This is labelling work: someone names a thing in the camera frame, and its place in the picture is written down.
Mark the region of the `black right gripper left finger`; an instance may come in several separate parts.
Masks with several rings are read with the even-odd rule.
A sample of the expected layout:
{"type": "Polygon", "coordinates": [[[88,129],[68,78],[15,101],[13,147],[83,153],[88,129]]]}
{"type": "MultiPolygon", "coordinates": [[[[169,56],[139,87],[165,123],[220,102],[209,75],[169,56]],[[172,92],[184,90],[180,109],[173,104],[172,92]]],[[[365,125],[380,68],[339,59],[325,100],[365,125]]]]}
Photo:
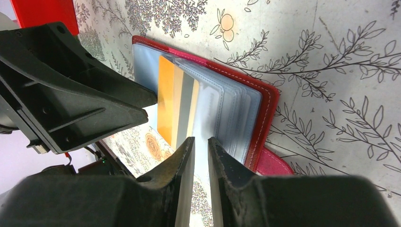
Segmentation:
{"type": "Polygon", "coordinates": [[[195,138],[133,178],[125,175],[32,175],[11,190],[3,227],[187,227],[195,138]]]}

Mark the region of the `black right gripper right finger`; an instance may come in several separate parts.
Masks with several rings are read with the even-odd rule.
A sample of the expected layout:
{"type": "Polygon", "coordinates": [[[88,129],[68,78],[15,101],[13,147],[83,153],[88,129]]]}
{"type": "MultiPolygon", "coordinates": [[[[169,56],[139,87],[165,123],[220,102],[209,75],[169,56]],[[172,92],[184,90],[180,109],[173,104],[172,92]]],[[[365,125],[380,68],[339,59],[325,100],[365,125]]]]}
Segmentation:
{"type": "Polygon", "coordinates": [[[359,176],[260,176],[208,140],[216,227],[396,227],[375,186],[359,176]]]}

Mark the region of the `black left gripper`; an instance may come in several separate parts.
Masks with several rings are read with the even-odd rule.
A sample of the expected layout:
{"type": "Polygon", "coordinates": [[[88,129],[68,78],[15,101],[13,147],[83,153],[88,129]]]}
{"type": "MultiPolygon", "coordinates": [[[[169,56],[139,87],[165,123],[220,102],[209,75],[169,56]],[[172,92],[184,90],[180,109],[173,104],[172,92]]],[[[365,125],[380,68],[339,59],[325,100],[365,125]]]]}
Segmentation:
{"type": "Polygon", "coordinates": [[[63,23],[19,29],[1,12],[0,31],[1,133],[62,154],[148,121],[155,92],[94,58],[63,23]]]}

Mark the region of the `red leather card holder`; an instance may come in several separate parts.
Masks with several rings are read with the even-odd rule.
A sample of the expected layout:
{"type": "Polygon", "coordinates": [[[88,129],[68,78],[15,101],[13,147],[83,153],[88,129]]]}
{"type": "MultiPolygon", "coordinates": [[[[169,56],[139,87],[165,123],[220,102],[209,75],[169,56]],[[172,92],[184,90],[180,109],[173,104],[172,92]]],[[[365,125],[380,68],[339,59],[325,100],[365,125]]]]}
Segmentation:
{"type": "MultiPolygon", "coordinates": [[[[259,170],[262,175],[293,174],[285,161],[264,146],[278,103],[276,88],[142,36],[132,37],[132,50],[136,81],[156,94],[160,56],[172,59],[199,82],[191,135],[197,139],[198,149],[205,148],[207,139],[214,136],[228,154],[251,171],[259,170]]],[[[157,107],[151,113],[151,124],[156,128],[157,107]]]]}

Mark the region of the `orange credit card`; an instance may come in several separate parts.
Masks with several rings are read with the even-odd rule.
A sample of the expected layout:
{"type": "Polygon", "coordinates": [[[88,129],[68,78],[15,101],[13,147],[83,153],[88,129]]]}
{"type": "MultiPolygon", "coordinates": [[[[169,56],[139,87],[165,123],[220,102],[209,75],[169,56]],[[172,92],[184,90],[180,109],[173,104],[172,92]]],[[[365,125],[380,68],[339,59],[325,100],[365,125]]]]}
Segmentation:
{"type": "Polygon", "coordinates": [[[192,135],[199,89],[172,59],[159,57],[157,131],[173,149],[192,135]]]}

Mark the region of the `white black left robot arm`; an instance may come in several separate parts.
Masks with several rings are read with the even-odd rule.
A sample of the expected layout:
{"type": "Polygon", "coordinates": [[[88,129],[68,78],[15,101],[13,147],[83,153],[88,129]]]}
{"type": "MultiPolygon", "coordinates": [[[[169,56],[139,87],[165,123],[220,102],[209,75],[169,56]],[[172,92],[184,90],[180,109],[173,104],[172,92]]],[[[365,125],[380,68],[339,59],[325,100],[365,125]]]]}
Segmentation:
{"type": "Polygon", "coordinates": [[[0,16],[0,132],[21,131],[39,154],[84,148],[94,162],[46,173],[126,174],[99,141],[148,122],[156,94],[93,57],[62,22],[19,28],[0,16]]]}

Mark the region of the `red plastic bin far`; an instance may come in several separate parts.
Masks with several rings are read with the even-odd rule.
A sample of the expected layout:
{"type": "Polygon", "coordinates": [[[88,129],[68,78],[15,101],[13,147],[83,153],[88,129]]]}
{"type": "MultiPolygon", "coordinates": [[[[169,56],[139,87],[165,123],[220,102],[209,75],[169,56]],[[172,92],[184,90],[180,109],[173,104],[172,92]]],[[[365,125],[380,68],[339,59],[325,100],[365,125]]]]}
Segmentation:
{"type": "Polygon", "coordinates": [[[78,35],[78,23],[73,0],[11,0],[17,22],[21,28],[62,22],[78,35]]]}

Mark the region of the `floral patterned table mat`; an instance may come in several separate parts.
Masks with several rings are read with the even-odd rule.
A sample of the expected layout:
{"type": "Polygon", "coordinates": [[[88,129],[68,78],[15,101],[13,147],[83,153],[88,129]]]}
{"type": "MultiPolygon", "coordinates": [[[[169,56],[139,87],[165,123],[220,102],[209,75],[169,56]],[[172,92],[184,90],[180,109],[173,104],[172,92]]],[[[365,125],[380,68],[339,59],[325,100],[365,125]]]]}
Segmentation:
{"type": "Polygon", "coordinates": [[[296,175],[361,175],[401,218],[398,0],[75,0],[81,44],[136,79],[142,35],[280,93],[266,147],[296,175]]]}

